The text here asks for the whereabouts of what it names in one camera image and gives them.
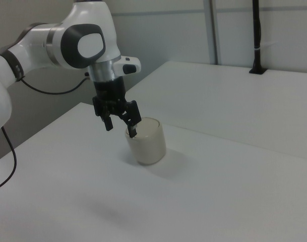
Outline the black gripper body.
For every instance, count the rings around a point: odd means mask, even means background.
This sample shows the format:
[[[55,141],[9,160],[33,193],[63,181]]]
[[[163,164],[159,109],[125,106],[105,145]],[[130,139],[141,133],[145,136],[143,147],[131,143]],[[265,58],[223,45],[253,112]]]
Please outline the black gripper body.
[[[94,82],[94,86],[96,96],[92,100],[96,116],[130,117],[125,99],[126,89],[123,77],[106,82]]]

